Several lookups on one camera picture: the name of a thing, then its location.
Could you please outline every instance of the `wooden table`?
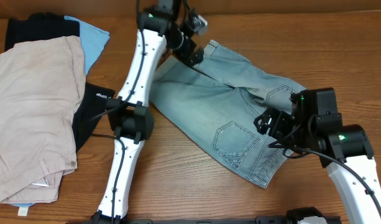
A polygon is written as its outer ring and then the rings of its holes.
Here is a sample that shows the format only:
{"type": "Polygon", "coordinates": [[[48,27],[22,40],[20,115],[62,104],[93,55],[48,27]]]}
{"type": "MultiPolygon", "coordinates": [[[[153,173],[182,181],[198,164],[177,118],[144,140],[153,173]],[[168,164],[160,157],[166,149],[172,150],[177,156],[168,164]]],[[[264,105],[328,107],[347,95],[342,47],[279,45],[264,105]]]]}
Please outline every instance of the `wooden table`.
{"type": "MultiPolygon", "coordinates": [[[[135,20],[82,18],[111,33],[87,79],[120,90],[135,46],[135,20]]],[[[208,16],[210,39],[239,52],[268,73],[307,88],[333,87],[344,124],[360,124],[374,147],[381,183],[381,12],[208,16]]],[[[0,20],[0,53],[6,20],[0,20]]],[[[290,160],[266,190],[238,177],[189,140],[155,108],[153,135],[137,162],[129,218],[154,220],[254,218],[315,206],[347,223],[341,199],[319,159],[290,160]]],[[[107,118],[95,133],[111,134],[107,118]]],[[[103,196],[113,142],[90,138],[78,153],[78,169],[66,176],[57,202],[30,207],[27,217],[0,204],[0,223],[64,223],[86,220],[103,196]]]]}

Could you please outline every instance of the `light blue fabric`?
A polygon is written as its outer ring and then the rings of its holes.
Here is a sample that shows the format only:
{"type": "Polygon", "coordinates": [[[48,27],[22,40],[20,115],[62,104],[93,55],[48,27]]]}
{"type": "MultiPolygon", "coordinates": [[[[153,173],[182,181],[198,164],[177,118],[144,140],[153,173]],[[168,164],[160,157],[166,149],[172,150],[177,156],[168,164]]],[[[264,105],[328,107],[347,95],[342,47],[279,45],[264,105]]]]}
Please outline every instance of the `light blue fabric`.
{"type": "Polygon", "coordinates": [[[16,207],[30,207],[32,205],[35,205],[35,203],[13,203],[13,204],[10,204],[10,205],[13,205],[13,206],[16,206],[16,207]]]}
{"type": "Polygon", "coordinates": [[[65,16],[65,19],[80,23],[80,39],[85,55],[85,75],[87,75],[109,41],[110,33],[71,16],[65,16]]]}
{"type": "Polygon", "coordinates": [[[267,148],[275,139],[259,134],[254,119],[268,106],[290,113],[290,94],[305,88],[213,40],[194,69],[170,57],[156,71],[151,102],[222,165],[266,188],[286,157],[267,148]]]}

